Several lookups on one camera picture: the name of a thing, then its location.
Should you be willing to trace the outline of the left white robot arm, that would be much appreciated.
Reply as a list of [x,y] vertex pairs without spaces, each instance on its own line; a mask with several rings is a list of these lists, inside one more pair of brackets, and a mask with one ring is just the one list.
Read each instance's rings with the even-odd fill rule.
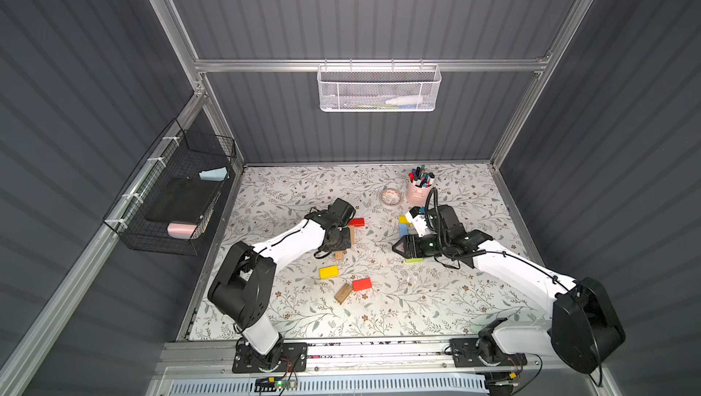
[[346,249],[355,215],[356,209],[338,198],[325,210],[311,210],[281,235],[229,248],[207,299],[233,319],[244,346],[263,368],[272,370],[284,355],[283,336],[266,315],[277,273],[308,252],[323,259]]

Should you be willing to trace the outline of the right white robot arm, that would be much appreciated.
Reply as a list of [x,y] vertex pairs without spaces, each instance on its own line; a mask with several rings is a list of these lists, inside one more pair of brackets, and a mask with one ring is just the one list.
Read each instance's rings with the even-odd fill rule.
[[552,356],[571,369],[590,374],[626,341],[605,287],[591,277],[560,275],[505,248],[491,235],[467,231],[448,205],[414,207],[405,218],[415,232],[392,250],[406,260],[434,258],[445,267],[469,266],[492,275],[536,302],[546,319],[520,322],[498,317],[478,332],[476,354],[495,367],[518,354]]

